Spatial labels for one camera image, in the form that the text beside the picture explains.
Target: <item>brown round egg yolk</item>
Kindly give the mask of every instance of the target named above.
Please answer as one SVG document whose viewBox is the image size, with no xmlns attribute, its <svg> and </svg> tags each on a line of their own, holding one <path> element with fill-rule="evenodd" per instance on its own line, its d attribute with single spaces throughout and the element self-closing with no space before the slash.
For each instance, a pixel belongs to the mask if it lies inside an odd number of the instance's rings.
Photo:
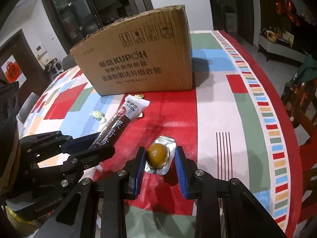
<svg viewBox="0 0 317 238">
<path fill-rule="evenodd" d="M 147 163 L 152 168 L 162 168 L 169 158 L 168 147 L 163 144 L 153 144 L 147 150 Z"/>
</svg>

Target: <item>brown cardboard box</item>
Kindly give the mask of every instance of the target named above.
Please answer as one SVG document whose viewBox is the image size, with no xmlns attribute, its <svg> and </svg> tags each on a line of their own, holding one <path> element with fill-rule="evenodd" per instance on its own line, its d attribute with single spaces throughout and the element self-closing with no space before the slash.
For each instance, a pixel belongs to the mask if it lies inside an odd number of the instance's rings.
<svg viewBox="0 0 317 238">
<path fill-rule="evenodd" d="M 70 52 L 99 95 L 192 88 L 191 43 L 183 5 L 115 22 Z"/>
</svg>

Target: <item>floor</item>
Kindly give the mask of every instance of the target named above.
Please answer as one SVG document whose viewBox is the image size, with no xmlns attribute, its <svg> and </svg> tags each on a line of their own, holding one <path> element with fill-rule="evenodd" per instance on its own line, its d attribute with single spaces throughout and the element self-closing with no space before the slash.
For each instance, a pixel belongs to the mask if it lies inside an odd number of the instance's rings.
<svg viewBox="0 0 317 238">
<path fill-rule="evenodd" d="M 267 77 L 270 79 L 277 93 L 281 96 L 285 83 L 291 80 L 291 78 L 295 75 L 298 67 L 275 60 L 269 60 L 267 62 L 266 56 L 262 53 L 258 53 L 258 47 L 256 45 L 252 46 L 236 33 L 229 34 L 234 37 L 235 40 L 237 40 L 244 47 L 244 49 L 246 49 L 249 54 L 256 60 L 256 62 L 260 65 Z M 315 112 L 315 108 L 312 104 L 310 104 L 307 109 L 306 115 L 312 118 Z M 298 145 L 304 144 L 309 138 L 309 135 L 302 128 L 301 125 L 295 129 L 295 134 L 297 137 Z"/>
</svg>

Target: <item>fruit leather wrapper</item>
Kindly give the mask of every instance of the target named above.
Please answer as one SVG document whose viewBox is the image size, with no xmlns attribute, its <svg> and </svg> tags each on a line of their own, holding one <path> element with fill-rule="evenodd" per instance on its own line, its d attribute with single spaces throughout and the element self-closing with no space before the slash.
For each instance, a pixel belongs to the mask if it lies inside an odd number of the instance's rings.
<svg viewBox="0 0 317 238">
<path fill-rule="evenodd" d="M 131 121 L 135 121 L 149 104 L 148 100 L 128 95 L 125 98 L 124 104 L 103 127 L 97 139 L 89 148 L 92 149 L 105 144 L 113 146 L 128 124 Z"/>
</svg>

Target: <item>round table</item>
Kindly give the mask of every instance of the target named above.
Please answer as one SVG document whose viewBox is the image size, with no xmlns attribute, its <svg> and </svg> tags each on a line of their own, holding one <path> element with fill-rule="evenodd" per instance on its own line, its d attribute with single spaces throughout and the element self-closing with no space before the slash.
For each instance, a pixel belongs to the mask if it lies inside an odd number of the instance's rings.
<svg viewBox="0 0 317 238">
<path fill-rule="evenodd" d="M 259 65 L 228 34 L 191 31 L 195 87 L 184 92 L 142 93 L 150 105 L 143 118 L 129 124 L 102 162 L 106 178 L 133 159 L 139 146 L 158 136 L 173 137 L 187 158 L 215 178 L 239 178 L 292 237 L 299 219 L 302 171 L 298 144 L 283 104 Z M 43 93 L 24 125 L 21 137 L 61 130 L 73 138 L 104 126 L 126 95 L 100 97 L 75 67 L 59 75 Z M 67 155 L 40 163 L 62 164 Z M 175 165 L 164 176 L 145 173 L 137 200 L 126 205 L 128 237 L 193 237 L 196 206 L 183 198 Z"/>
</svg>

